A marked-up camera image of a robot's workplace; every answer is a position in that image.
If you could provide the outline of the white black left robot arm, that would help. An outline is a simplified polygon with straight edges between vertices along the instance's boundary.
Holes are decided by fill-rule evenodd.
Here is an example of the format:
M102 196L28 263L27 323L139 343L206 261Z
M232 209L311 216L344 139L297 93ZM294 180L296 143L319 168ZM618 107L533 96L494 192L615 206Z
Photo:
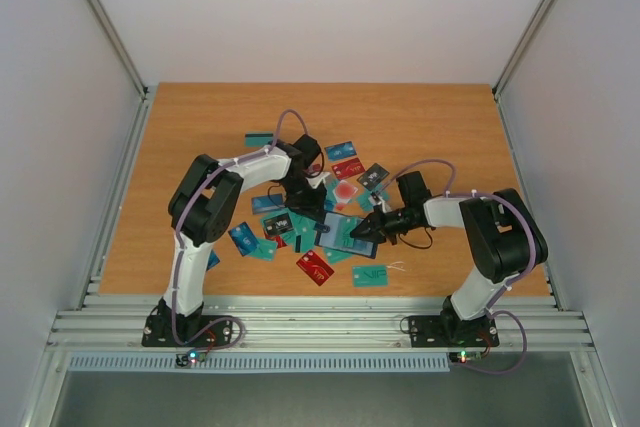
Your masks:
M145 338L162 344L194 344L206 331L203 284L214 243L228 231L238 199L268 182L284 188L284 205L320 222L327 190L308 169L321 147L307 134L289 144L276 140L240 157L216 160L200 155L173 194L168 212L174 229L170 281L146 321Z

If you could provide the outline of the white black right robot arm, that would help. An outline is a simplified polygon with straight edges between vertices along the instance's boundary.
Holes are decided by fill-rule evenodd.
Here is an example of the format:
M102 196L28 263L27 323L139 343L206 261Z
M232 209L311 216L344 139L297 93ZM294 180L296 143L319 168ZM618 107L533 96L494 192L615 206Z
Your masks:
M395 244L411 230L461 228L473 268L464 283L446 297L439 315L418 334L446 346L463 346L490 335L490 309L511 286L547 261L548 245L519 193L511 188L491 194L434 196L418 172L397 180L404 206L385 212L373 208L350 237Z

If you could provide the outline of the dark blue card holder wallet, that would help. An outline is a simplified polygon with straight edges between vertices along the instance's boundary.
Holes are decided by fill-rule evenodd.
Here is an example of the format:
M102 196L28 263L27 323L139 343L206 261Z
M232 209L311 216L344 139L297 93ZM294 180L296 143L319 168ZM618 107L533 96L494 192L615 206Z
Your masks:
M377 245L351 236L351 232L358 227L361 222L362 218L357 216L327 212L323 221L325 230L316 232L315 245L374 259L377 255Z

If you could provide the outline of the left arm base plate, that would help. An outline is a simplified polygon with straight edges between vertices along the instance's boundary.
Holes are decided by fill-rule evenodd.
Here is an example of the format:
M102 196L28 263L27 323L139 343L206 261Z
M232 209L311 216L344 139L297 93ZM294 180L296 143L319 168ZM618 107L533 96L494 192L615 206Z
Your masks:
M205 348L224 347L239 333L237 325L230 317L202 315L185 320L176 318L174 337L169 317L150 315L143 328L141 345L153 348Z

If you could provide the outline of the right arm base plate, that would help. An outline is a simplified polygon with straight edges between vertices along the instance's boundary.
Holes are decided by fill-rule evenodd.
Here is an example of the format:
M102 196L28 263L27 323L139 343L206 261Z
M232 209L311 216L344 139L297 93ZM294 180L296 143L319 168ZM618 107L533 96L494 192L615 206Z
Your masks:
M405 318L406 333L413 348L498 347L494 320L446 320L440 315L414 315Z

